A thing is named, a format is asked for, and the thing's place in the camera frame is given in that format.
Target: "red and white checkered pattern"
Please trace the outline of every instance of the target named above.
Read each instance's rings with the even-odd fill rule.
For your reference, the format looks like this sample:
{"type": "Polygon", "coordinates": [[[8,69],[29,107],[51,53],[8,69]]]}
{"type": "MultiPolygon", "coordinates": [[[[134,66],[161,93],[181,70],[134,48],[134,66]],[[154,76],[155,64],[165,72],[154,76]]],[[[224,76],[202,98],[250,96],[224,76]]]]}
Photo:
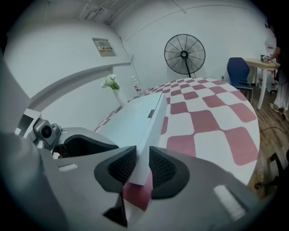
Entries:
{"type": "MultiPolygon", "coordinates": [[[[216,79],[186,78],[150,88],[143,95],[155,92],[164,93],[168,101],[159,147],[211,161],[244,184],[249,182],[258,157],[259,127],[253,107],[236,88],[216,79]]],[[[151,190],[150,175],[144,187],[126,184],[124,199],[144,211],[151,190]]]]}

